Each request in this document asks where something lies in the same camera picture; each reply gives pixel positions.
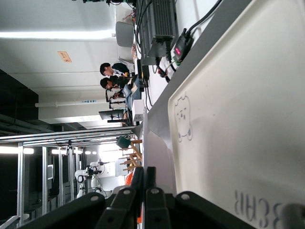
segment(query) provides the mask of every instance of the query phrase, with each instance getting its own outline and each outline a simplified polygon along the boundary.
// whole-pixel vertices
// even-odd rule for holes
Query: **office chair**
[[[115,24],[116,42],[121,47],[131,48],[133,45],[133,26],[131,24],[118,21]]]

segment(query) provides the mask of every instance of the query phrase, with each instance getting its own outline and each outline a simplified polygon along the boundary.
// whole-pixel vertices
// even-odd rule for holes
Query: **man with black hair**
[[[125,73],[127,73],[128,76],[130,72],[127,66],[123,63],[114,63],[113,65],[102,63],[100,66],[100,73],[103,76],[125,76]]]
[[[109,76],[109,78],[104,77],[100,81],[100,84],[101,84],[102,88],[104,88],[104,89],[108,89],[108,88],[120,89],[119,92],[114,93],[114,95],[113,95],[114,99],[117,99],[119,97],[120,98],[124,97],[122,91],[123,91],[123,88],[125,85],[122,85],[122,86],[118,85],[118,79],[119,79],[118,76],[111,75],[111,76]]]

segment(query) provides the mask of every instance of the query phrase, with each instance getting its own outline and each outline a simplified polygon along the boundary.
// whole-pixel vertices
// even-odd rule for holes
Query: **white box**
[[[132,121],[139,122],[143,120],[144,113],[144,100],[135,99],[132,102]]]

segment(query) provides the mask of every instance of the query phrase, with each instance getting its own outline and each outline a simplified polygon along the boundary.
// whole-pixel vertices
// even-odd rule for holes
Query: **grey surface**
[[[221,3],[181,66],[174,73],[173,78],[150,109],[148,127],[150,131],[164,140],[170,150],[173,150],[173,146],[167,111],[169,98],[250,2],[251,0],[224,0]],[[142,124],[136,126],[132,131],[138,138],[142,138]]]

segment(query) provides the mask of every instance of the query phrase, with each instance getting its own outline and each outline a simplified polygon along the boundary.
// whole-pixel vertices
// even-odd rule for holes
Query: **black power supply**
[[[191,36],[190,31],[186,32],[186,28],[184,28],[173,50],[175,54],[175,60],[177,62],[182,62],[184,60],[187,53],[190,51],[192,47],[193,41],[194,39]]]

